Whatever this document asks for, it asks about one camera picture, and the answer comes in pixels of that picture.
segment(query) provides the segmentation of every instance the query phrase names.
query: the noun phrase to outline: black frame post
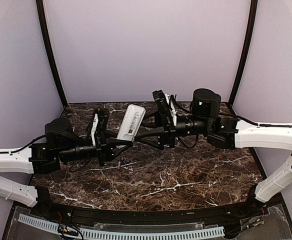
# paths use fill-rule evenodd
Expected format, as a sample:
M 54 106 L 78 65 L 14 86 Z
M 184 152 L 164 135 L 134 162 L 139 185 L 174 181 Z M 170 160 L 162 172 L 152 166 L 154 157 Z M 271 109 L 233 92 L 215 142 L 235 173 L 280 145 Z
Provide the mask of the black frame post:
M 231 90 L 230 97 L 228 100 L 228 104 L 230 107 L 232 107 L 234 104 L 234 101 L 235 101 L 235 98 L 236 98 L 236 95 L 237 95 L 237 92 L 238 92 L 238 89 L 240 87 L 240 83 L 242 80 L 248 52 L 249 52 L 250 45 L 251 45 L 252 35 L 253 35 L 255 17 L 256 17 L 256 12 L 257 12 L 257 3 L 258 3 L 258 0 L 251 0 L 251 2 L 250 2 L 250 10 L 249 10 L 245 40 L 244 40 L 244 44 L 242 47 L 242 52 L 241 52 L 241 56 L 240 56 L 240 61 L 239 61 L 235 81 L 234 81 L 234 84 L 232 86 L 232 90 Z
M 56 88 L 58 91 L 58 95 L 59 95 L 61 104 L 64 108 L 66 108 L 68 103 L 67 103 L 67 99 L 66 99 L 66 96 L 64 93 L 62 82 L 61 82 L 61 79 L 60 79 L 60 76 L 59 76 L 59 73 L 57 70 L 54 54 L 53 54 L 50 35 L 48 32 L 48 28 L 47 28 L 43 0 L 36 0 L 36 5 L 37 5 L 37 12 L 38 12 L 38 18 L 39 18 L 42 39 L 44 40 L 44 45 L 45 45 L 45 49 L 46 49 L 47 58 L 49 61 L 50 70 L 51 70 L 52 76 L 54 78 L 54 82 L 55 82 L 55 85 L 56 85 Z

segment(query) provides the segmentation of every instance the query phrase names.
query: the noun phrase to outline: white perforated strip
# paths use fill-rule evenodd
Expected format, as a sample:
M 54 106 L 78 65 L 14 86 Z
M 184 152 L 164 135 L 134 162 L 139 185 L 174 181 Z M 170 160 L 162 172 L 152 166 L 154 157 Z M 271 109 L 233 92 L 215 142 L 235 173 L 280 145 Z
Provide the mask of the white perforated strip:
M 24 214 L 19 215 L 18 221 L 52 234 L 58 234 L 58 224 L 54 222 Z M 194 231 L 167 233 L 111 232 L 86 228 L 81 228 L 80 231 L 86 240 L 202 240 L 223 237 L 225 235 L 224 227 L 222 226 Z

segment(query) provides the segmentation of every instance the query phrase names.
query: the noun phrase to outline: brown marble surface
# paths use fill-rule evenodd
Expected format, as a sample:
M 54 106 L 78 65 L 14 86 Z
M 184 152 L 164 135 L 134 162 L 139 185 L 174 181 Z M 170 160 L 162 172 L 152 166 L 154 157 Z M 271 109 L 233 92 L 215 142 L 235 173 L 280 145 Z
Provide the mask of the brown marble surface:
M 108 108 L 107 129 L 117 132 L 130 103 L 75 103 L 64 111 L 73 130 L 86 137 L 85 129 L 95 108 Z M 147 113 L 155 103 L 136 103 Z M 225 105 L 222 112 L 228 112 Z M 191 145 L 195 137 L 184 141 Z M 118 161 L 126 164 L 118 170 Z M 249 188 L 262 176 L 248 149 L 225 150 L 208 144 L 202 137 L 193 149 L 178 142 L 164 151 L 134 143 L 118 159 L 99 167 L 93 159 L 62 165 L 51 174 L 33 176 L 31 185 L 49 189 L 55 203 L 71 206 L 122 211 L 172 211 L 206 208 L 243 202 Z

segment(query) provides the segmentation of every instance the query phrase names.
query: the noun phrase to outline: robotic arm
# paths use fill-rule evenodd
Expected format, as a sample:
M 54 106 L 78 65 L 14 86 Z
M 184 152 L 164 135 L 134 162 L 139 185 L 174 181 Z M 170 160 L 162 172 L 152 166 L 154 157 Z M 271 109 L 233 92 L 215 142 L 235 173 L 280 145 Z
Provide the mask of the robotic arm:
M 130 105 L 118 133 L 107 130 L 109 111 L 103 108 L 94 111 L 86 128 L 86 139 L 73 133 L 68 119 L 57 118 L 45 126 L 46 143 L 32 143 L 23 150 L 0 149 L 0 173 L 47 174 L 59 170 L 60 162 L 91 158 L 98 158 L 103 166 L 128 150 L 133 141 L 163 150 L 164 146 L 174 148 L 176 138 L 193 135 L 203 135 L 208 143 L 221 149 L 262 147 L 292 151 L 292 123 L 252 122 L 222 114 L 221 97 L 211 90 L 195 90 L 189 110 L 161 90 L 154 91 L 153 97 L 158 110 L 145 115 L 143 107 Z M 177 115 L 175 107 L 184 115 Z M 151 130 L 137 134 L 140 126 Z M 264 204 L 291 183 L 292 155 L 271 176 L 252 187 L 248 202 Z M 44 188 L 24 186 L 3 177 L 0 196 L 29 207 L 50 200 Z

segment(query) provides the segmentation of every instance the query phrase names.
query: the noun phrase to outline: gray panel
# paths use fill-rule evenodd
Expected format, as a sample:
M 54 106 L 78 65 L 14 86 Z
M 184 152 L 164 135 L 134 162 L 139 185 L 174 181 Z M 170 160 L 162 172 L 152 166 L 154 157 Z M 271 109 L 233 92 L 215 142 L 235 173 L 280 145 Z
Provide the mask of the gray panel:
M 45 1 L 67 100 L 152 101 L 152 92 L 189 101 L 209 88 L 227 101 L 249 0 Z
M 292 1 L 259 1 L 235 111 L 254 121 L 292 122 Z M 270 175 L 290 154 L 258 149 Z M 283 192 L 292 217 L 292 185 Z
M 34 0 L 0 1 L 0 148 L 23 146 L 62 111 Z M 2 176 L 27 183 L 29 175 Z M 0 197 L 0 239 L 12 202 Z

